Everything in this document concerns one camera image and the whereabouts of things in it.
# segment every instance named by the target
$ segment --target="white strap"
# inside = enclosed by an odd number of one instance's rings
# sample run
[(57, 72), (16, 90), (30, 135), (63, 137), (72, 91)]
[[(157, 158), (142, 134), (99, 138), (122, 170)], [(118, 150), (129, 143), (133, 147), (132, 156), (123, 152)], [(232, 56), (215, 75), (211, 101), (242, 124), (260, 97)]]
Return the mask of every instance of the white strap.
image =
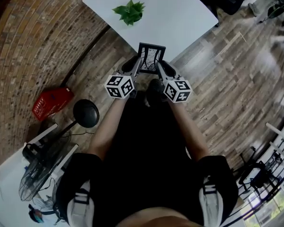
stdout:
[(223, 199), (215, 185), (206, 185), (199, 190), (199, 200), (205, 227), (218, 227), (222, 222)]
[(92, 227), (95, 205), (83, 190), (90, 191), (89, 181), (85, 182), (76, 196), (67, 205), (67, 219), (70, 227)]

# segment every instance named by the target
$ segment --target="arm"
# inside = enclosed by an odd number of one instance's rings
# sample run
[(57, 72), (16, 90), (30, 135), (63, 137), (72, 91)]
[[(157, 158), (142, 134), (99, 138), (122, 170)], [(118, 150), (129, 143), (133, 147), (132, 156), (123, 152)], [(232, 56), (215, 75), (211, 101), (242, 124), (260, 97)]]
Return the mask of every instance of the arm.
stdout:
[(198, 161), (205, 156), (209, 156), (210, 152), (205, 138), (196, 123), (190, 118), (184, 105), (182, 103), (174, 104), (171, 101), (169, 101), (169, 105), (185, 138), (191, 158)]
[(97, 155), (101, 160), (105, 158), (117, 132), (126, 101), (127, 99), (114, 100), (94, 137), (91, 139), (87, 153)]

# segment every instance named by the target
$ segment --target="window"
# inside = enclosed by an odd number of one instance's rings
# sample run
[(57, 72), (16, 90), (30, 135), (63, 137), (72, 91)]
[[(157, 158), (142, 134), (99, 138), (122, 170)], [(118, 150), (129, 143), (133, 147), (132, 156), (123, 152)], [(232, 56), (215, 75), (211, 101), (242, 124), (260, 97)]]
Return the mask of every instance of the window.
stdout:
[[(261, 193), (261, 197), (264, 198), (267, 195), (267, 191), (264, 190)], [(247, 199), (248, 205), (241, 209), (241, 214), (244, 215), (251, 208), (257, 206), (260, 203), (259, 197), (253, 192)], [(282, 189), (275, 195), (275, 197), (265, 203), (261, 209), (250, 216), (245, 218), (244, 222), (246, 227), (262, 227), (276, 217), (284, 209), (284, 191)]]

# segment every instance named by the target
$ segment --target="red basket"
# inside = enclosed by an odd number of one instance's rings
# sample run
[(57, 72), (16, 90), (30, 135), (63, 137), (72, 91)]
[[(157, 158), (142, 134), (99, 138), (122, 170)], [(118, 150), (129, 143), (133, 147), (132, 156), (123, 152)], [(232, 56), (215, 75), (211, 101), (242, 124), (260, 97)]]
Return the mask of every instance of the red basket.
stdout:
[(39, 121), (63, 109), (74, 97), (67, 87), (62, 87), (41, 93), (32, 109)]

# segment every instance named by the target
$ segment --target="person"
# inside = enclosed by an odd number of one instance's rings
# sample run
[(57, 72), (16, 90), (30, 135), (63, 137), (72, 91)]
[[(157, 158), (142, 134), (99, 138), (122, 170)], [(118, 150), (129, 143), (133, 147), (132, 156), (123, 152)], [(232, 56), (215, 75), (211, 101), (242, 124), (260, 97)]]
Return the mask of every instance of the person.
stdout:
[(210, 155), (185, 106), (164, 102), (162, 87), (154, 79), (135, 99), (115, 99), (87, 153), (73, 155), (56, 194), (70, 226), (70, 203), (87, 192), (81, 188), (87, 182), (93, 204), (87, 226), (196, 227), (210, 225), (208, 207), (222, 206), (221, 222), (232, 212), (238, 187), (226, 158)]

